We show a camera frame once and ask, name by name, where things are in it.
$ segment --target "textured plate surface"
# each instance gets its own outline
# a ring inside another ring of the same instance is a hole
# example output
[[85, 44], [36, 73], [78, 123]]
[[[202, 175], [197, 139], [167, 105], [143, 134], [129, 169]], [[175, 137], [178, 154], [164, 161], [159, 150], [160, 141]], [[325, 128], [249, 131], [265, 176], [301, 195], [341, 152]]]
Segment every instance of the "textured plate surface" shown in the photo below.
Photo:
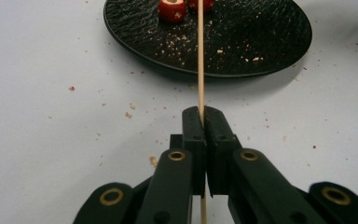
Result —
[[[147, 62], [197, 74], [197, 13], [183, 22], [158, 19], [158, 0], [107, 0], [105, 24], [113, 38]], [[253, 77], [277, 72], [310, 46], [310, 22], [291, 0], [215, 0], [204, 15], [205, 76]]]

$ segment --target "crumb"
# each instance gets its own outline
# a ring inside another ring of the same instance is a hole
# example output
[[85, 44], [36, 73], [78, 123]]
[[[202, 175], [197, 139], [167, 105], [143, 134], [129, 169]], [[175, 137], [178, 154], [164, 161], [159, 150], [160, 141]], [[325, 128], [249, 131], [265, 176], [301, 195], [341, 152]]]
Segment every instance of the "crumb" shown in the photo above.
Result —
[[156, 159], [156, 157], [151, 156], [149, 157], [149, 160], [150, 160], [150, 164], [152, 164], [156, 168], [158, 165], [158, 160]]
[[130, 114], [129, 112], [126, 112], [124, 115], [129, 119], [132, 118], [132, 114]]

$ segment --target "wooden skewer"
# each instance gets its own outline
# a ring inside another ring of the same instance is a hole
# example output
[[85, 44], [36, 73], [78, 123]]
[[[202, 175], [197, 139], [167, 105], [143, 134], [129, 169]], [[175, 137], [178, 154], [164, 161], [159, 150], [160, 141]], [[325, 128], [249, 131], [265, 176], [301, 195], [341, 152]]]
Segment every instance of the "wooden skewer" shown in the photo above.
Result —
[[[203, 48], [203, 0], [199, 0], [199, 111], [204, 126], [204, 48]], [[206, 197], [201, 195], [201, 224], [207, 224]]]

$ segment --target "cherry tomato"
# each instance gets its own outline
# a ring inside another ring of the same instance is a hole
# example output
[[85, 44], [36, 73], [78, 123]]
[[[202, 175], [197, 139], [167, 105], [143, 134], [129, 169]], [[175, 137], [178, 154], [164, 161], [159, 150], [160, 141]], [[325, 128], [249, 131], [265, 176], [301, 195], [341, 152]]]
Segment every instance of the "cherry tomato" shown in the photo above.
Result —
[[179, 22], [186, 16], [185, 0], [160, 0], [158, 15], [163, 21]]
[[[213, 0], [202, 0], [203, 1], [203, 12], [209, 12], [213, 8]], [[199, 11], [199, 0], [187, 0], [188, 6], [193, 11]]]

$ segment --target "white tabletop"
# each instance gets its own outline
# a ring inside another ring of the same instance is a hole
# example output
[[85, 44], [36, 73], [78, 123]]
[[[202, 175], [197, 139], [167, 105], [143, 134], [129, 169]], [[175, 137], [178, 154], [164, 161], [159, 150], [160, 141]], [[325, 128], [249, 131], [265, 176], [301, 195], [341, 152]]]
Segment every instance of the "white tabletop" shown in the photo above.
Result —
[[[270, 76], [207, 79], [206, 103], [292, 185], [358, 194], [358, 1], [296, 2], [308, 53]], [[101, 185], [141, 183], [198, 103], [194, 77], [161, 74], [113, 39], [103, 5], [0, 0], [0, 223], [72, 223]], [[232, 223], [227, 197], [207, 204], [210, 223]], [[195, 200], [193, 223], [198, 211]]]

